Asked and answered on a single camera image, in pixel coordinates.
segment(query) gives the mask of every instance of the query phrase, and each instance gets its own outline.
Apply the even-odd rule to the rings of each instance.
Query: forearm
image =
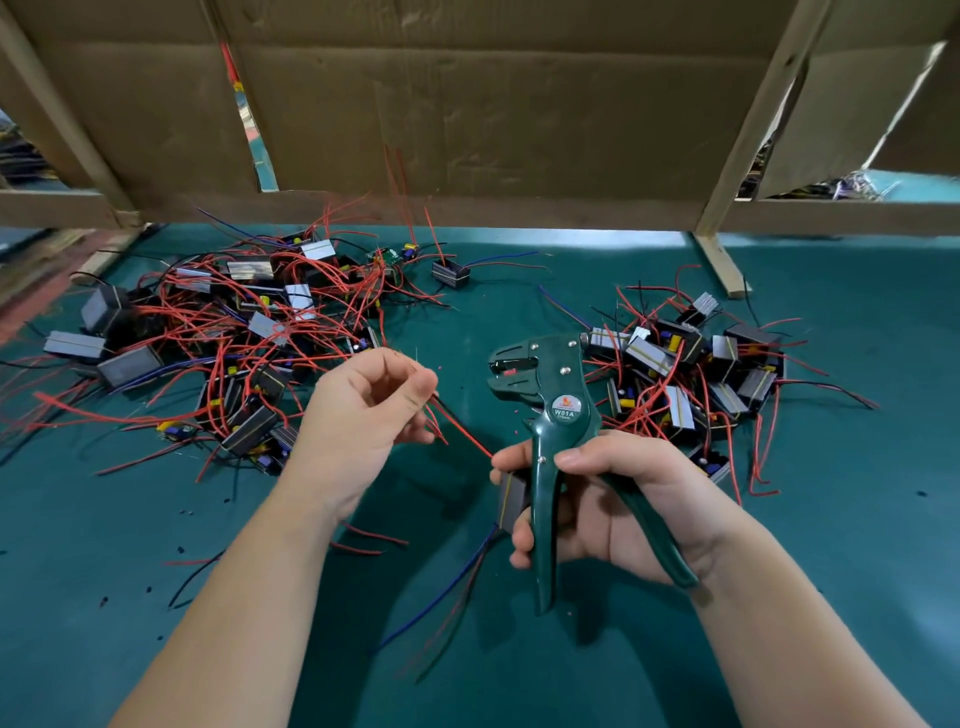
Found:
[[[334,516],[279,480],[111,723],[285,726]]]
[[[756,522],[719,549],[693,598],[744,725],[924,725]]]

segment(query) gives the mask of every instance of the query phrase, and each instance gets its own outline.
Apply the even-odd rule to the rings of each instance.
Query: hand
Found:
[[[493,456],[491,481],[500,473],[530,466],[530,441]],[[648,437],[604,430],[585,445],[557,453],[557,467],[571,477],[561,496],[557,560],[594,558],[609,561],[637,576],[670,583],[639,523],[623,501],[595,477],[620,473],[632,477],[663,516],[686,562],[701,578],[714,564],[719,548],[753,519],[723,493],[673,445]],[[510,563],[530,569],[534,534],[530,509],[514,526]]]
[[[433,442],[423,406],[436,389],[437,375],[399,352],[352,356],[317,382],[283,479],[320,489],[346,518],[394,444]]]

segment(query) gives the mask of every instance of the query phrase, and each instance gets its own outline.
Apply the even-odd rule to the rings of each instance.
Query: table surface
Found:
[[[388,243],[405,235],[380,232]],[[449,294],[455,309],[388,308],[390,343],[438,371],[444,399],[492,449],[522,439],[524,412],[489,392],[489,352],[576,328],[538,293],[539,283],[598,320],[589,307],[610,311],[615,284],[670,284],[678,266],[699,262],[677,233],[451,229],[439,235],[461,261],[537,249],[550,268],[478,268],[467,289]],[[882,404],[871,412],[830,392],[784,390],[765,472],[782,495],[746,497],[744,505],[926,719],[958,725],[953,413],[960,388],[952,356],[960,351],[954,297],[960,251],[949,240],[731,236],[727,242],[754,286],[758,316],[803,317],[785,325],[810,340],[802,358]],[[174,226],[136,252],[173,259],[227,243],[210,228]],[[108,277],[132,285],[157,265],[130,257]],[[426,268],[415,280],[428,276]],[[706,269],[684,270],[682,286],[694,295],[717,292]],[[36,325],[76,330],[83,300],[67,294]],[[748,316],[743,302],[728,309]],[[21,341],[3,354],[37,349]],[[198,383],[182,380],[154,411],[182,411]],[[96,408],[141,413],[149,395],[111,396]],[[117,428],[46,430],[0,470],[5,726],[105,724],[182,617],[183,610],[166,605],[189,570],[163,563],[224,548],[273,484],[259,472],[232,469],[214,469],[195,483],[204,456],[193,451],[96,477],[97,470],[161,447],[151,430]],[[416,683],[417,671],[404,669],[450,602],[370,656],[370,647],[429,601],[490,528],[496,492],[488,464],[452,427],[444,431],[449,447],[397,449],[353,520],[409,539],[409,548],[328,559],[292,725],[735,725],[717,665],[682,595],[582,562],[562,567],[557,608],[535,618],[531,576],[510,568],[505,542],[487,558],[455,639],[425,679]],[[746,439],[738,441],[741,473]],[[353,536],[344,541],[364,545]]]

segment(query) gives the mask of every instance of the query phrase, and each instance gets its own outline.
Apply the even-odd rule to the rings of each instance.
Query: fingernail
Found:
[[[557,464],[558,468],[567,468],[576,463],[579,457],[580,451],[578,449],[566,449],[554,455],[553,462]]]

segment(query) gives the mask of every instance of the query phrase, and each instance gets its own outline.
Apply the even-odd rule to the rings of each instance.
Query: wire stripper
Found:
[[[551,334],[493,352],[488,380],[500,400],[520,401],[538,416],[526,425],[533,435],[529,497],[534,531],[533,571],[537,577],[537,614],[549,612],[556,598],[557,506],[563,474],[554,464],[558,452],[577,448],[600,431],[600,413],[584,381],[583,349],[588,336]],[[657,560],[682,589],[698,583],[663,518],[630,477],[601,476],[639,522]]]

